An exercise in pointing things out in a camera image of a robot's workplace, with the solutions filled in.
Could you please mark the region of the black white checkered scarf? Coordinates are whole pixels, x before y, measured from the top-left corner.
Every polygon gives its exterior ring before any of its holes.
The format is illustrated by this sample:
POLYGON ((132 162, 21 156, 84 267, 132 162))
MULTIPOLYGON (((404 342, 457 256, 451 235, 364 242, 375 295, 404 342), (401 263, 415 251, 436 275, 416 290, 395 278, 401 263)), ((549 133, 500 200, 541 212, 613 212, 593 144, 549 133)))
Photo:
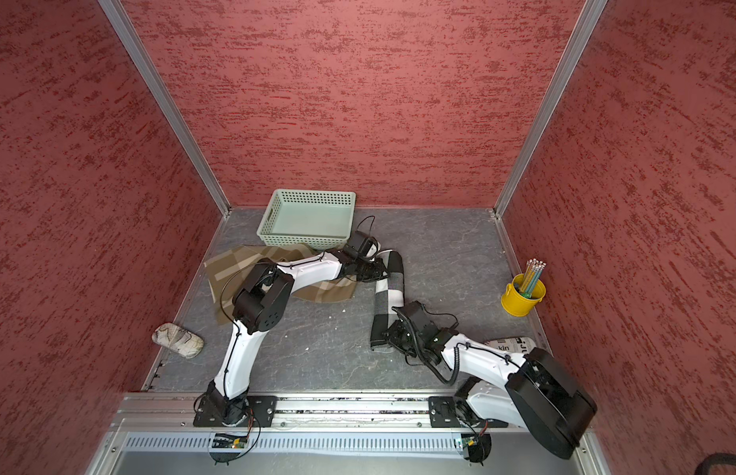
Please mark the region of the black white checkered scarf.
POLYGON ((380 251, 378 257, 386 267, 387 276, 376 282, 374 319, 369 343, 370 350, 374 352, 391 352, 388 331, 397 320, 393 308, 404 306, 405 269, 402 256, 393 249, 380 251))

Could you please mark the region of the brown beige plaid scarf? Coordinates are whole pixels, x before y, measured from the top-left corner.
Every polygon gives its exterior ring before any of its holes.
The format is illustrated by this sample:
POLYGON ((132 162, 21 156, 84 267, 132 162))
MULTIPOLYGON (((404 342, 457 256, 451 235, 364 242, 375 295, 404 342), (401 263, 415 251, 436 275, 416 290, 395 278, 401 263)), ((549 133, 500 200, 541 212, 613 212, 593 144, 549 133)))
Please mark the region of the brown beige plaid scarf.
MULTIPOLYGON (((290 262, 316 256, 316 252, 304 243, 286 247, 235 247, 204 262, 211 295, 214 302, 216 320, 220 326, 230 323, 226 314, 233 312, 231 297, 239 291, 243 281, 255 263, 263 258, 275 262, 290 262)), ((340 303, 350 300, 357 283, 346 277, 324 281, 304 287, 294 293, 294 297, 319 304, 340 303)))

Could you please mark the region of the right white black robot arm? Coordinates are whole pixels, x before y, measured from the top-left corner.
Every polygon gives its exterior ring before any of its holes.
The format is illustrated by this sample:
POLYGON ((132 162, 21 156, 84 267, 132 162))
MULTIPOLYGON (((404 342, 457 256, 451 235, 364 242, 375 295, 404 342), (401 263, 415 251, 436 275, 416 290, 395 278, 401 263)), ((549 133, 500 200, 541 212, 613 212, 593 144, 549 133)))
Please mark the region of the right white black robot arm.
POLYGON ((445 386, 465 373, 453 414, 469 427, 497 420, 525 428, 552 455, 568 460, 597 415, 598 405, 543 348, 506 351, 475 342, 457 326, 439 328, 420 302, 393 306, 387 343, 428 369, 445 386))

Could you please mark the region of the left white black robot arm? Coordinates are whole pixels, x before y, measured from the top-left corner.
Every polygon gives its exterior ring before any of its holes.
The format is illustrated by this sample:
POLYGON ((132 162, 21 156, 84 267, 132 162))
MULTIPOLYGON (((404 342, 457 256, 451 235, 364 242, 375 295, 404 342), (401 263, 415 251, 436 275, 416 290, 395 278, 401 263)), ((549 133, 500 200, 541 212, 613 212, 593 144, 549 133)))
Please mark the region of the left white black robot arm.
POLYGON ((231 299, 229 346, 218 374, 196 400, 193 425, 235 428, 252 422, 254 410, 247 401, 251 372, 263 340, 280 322, 295 292, 342 277, 375 282, 388 275, 381 258, 342 249, 292 262, 264 258, 255 263, 231 299))

